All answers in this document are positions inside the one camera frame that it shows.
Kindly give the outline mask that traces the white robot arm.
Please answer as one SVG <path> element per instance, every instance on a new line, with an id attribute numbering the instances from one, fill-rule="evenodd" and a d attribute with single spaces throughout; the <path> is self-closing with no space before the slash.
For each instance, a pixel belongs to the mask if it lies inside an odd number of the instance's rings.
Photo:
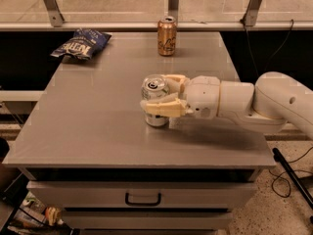
<path id="1" fill-rule="evenodd" d="M 247 130 L 275 133 L 290 122 L 313 138 L 313 92 L 274 71 L 253 84 L 203 75 L 149 75 L 142 84 L 140 106 L 151 126 L 183 116 L 226 118 Z"/>

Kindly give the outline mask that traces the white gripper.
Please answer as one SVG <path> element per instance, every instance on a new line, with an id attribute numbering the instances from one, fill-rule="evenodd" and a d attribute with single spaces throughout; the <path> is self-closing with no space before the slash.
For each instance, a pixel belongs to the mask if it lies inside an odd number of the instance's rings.
<path id="1" fill-rule="evenodd" d="M 142 100 L 140 106 L 145 113 L 178 118 L 187 111 L 194 118 L 216 117 L 220 94 L 220 80 L 217 77 L 201 75 L 190 81 L 182 74 L 163 74 L 162 77 L 172 94 L 158 99 Z M 183 93 L 187 102 L 179 99 L 177 93 Z"/>

